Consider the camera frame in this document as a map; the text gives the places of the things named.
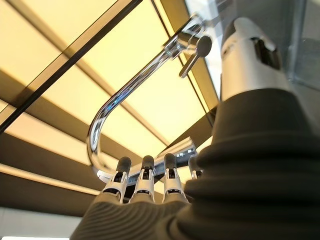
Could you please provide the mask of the dark right robot hand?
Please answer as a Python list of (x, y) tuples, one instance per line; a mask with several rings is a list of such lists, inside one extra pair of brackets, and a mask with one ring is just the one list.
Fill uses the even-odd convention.
[(276, 45), (250, 19), (234, 19), (221, 49), (221, 101), (196, 176), (178, 187), (167, 155), (162, 204), (140, 190), (121, 204), (110, 185), (73, 240), (317, 240), (320, 138), (283, 72)]

